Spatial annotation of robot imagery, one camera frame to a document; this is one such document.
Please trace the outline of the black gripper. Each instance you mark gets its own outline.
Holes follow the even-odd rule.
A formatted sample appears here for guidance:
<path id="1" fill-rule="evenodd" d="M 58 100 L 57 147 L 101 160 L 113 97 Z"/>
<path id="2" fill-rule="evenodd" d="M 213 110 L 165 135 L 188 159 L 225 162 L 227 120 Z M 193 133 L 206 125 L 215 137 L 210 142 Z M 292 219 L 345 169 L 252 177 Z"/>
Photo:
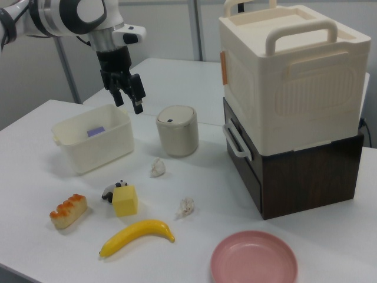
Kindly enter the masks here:
<path id="1" fill-rule="evenodd" d="M 128 47 L 120 47 L 112 51 L 96 52 L 100 63 L 100 73 L 104 87 L 111 91 L 117 107 L 124 104 L 121 90 L 129 85 L 129 95 L 135 114 L 143 112 L 145 90 L 139 74 L 130 76 L 131 57 Z"/>

